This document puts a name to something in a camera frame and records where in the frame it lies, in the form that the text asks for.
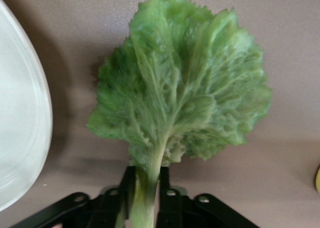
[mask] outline lettuce leaf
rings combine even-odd
[[[246,143],[272,92],[263,52],[234,9],[212,14],[189,0],[148,0],[129,30],[99,69],[87,127],[129,142],[138,168],[132,222],[151,228],[160,167]]]

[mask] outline plate rim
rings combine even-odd
[[[19,40],[23,46],[26,46],[28,48],[28,53],[27,56],[32,59],[34,62],[35,66],[33,67],[32,71],[38,74],[39,81],[41,81],[41,87],[44,88],[44,98],[43,103],[45,103],[45,112],[48,114],[46,117],[46,126],[47,126],[47,139],[43,151],[45,153],[44,160],[41,162],[40,169],[37,170],[33,176],[32,180],[28,183],[25,184],[24,189],[21,189],[20,193],[17,193],[14,198],[11,200],[0,204],[0,212],[3,211],[4,209],[10,207],[13,205],[15,202],[17,202],[35,183],[35,181],[38,179],[41,171],[43,170],[43,167],[45,165],[45,162],[48,157],[49,149],[52,143],[52,137],[53,137],[53,106],[52,106],[52,99],[51,99],[51,94],[50,94],[50,89],[49,89],[49,84],[48,80],[44,71],[44,68],[41,64],[40,58],[30,40],[28,37],[26,31],[16,18],[16,16],[13,14],[13,12],[10,10],[10,8],[7,6],[7,4],[3,1],[0,0],[0,13],[3,13],[5,18],[8,20],[8,23],[14,27],[14,32],[17,34],[19,37]]]

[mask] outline silver rivet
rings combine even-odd
[[[74,202],[83,202],[85,200],[84,195],[79,195],[76,198],[74,198]]]
[[[119,191],[116,190],[116,189],[111,190],[110,193],[109,193],[110,196],[116,196],[118,194],[119,194]]]
[[[210,202],[210,200],[204,195],[201,195],[198,199],[201,203],[209,203]]]
[[[173,196],[175,196],[177,193],[176,193],[173,189],[168,189],[168,190],[166,191],[166,194],[167,194],[168,196],[170,196],[170,197],[173,197]]]

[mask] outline gray surface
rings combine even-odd
[[[82,191],[95,197],[118,184],[128,165],[127,144],[86,128],[95,105],[97,68],[128,34],[143,0],[4,0],[42,62],[53,103],[48,159],[33,187],[0,212],[0,227]],[[320,195],[320,0],[193,0],[214,13],[234,7],[241,26],[265,50],[273,88],[269,116],[248,135],[203,162],[171,166],[172,183],[191,196],[214,194],[262,228],[316,228]]]

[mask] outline white plate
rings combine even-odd
[[[47,80],[26,33],[0,0],[0,211],[37,179],[52,136]]]

